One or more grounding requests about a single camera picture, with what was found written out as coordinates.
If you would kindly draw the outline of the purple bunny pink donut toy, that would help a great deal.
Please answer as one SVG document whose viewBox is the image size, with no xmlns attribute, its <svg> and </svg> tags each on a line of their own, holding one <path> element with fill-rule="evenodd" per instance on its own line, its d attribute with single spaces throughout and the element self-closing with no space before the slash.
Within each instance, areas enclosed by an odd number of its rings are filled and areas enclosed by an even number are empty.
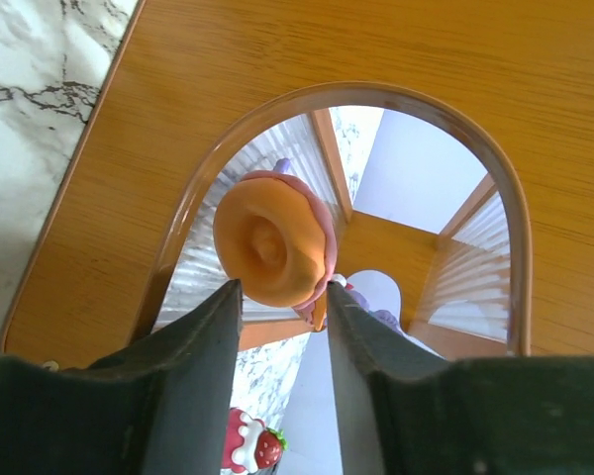
<svg viewBox="0 0 594 475">
<path fill-rule="evenodd" d="M 290 165 L 281 158 L 271 170 L 250 172 L 224 195 L 214 215 L 214 245 L 247 297 L 290 308 L 319 332 L 338 259 L 335 221 Z"/>
</svg>

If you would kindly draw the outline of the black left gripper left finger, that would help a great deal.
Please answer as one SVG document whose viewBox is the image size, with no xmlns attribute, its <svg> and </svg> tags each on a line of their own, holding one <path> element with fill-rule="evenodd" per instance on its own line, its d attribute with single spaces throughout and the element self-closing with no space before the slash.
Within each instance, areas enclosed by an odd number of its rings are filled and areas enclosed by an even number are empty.
<svg viewBox="0 0 594 475">
<path fill-rule="evenodd" d="M 230 281 L 84 369 L 0 355 L 0 474 L 216 474 L 241 331 Z"/>
</svg>

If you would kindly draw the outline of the pink bear cake slice toy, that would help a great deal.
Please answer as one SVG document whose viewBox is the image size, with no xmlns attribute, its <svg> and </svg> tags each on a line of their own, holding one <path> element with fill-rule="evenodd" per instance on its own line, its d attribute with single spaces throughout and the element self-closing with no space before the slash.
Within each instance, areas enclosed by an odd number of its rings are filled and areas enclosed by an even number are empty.
<svg viewBox="0 0 594 475">
<path fill-rule="evenodd" d="M 223 470 L 254 474 L 273 468 L 287 448 L 282 430 L 268 427 L 240 408 L 230 408 L 221 463 Z"/>
</svg>

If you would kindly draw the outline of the purple bunny orange basket toy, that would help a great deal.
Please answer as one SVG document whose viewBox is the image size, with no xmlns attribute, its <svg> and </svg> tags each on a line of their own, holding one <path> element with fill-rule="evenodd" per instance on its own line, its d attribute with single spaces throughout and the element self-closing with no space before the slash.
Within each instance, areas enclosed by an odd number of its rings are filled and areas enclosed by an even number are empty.
<svg viewBox="0 0 594 475">
<path fill-rule="evenodd" d="M 389 275 L 373 269 L 355 272 L 350 277 L 334 274 L 356 303 L 371 317 L 396 333 L 403 334 L 401 310 L 403 297 L 398 284 Z"/>
</svg>

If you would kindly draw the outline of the wooden two-tier shelf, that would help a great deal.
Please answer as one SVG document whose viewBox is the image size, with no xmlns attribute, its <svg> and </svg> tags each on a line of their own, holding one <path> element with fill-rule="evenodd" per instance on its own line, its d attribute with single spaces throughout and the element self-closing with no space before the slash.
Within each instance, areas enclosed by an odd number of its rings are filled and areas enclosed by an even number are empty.
<svg viewBox="0 0 594 475">
<path fill-rule="evenodd" d="M 2 350 L 83 366 L 124 346 L 228 128 L 349 80 L 425 93 L 499 143 L 530 212 L 535 352 L 594 353 L 594 1 L 142 2 Z"/>
</svg>

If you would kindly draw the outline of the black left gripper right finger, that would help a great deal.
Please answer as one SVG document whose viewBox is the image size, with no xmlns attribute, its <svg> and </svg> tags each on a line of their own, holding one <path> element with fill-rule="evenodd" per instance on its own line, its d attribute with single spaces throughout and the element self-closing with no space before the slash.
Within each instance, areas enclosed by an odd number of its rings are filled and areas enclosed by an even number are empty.
<svg viewBox="0 0 594 475">
<path fill-rule="evenodd" d="M 594 356 L 447 361 L 339 284 L 328 338 L 347 474 L 594 474 Z"/>
</svg>

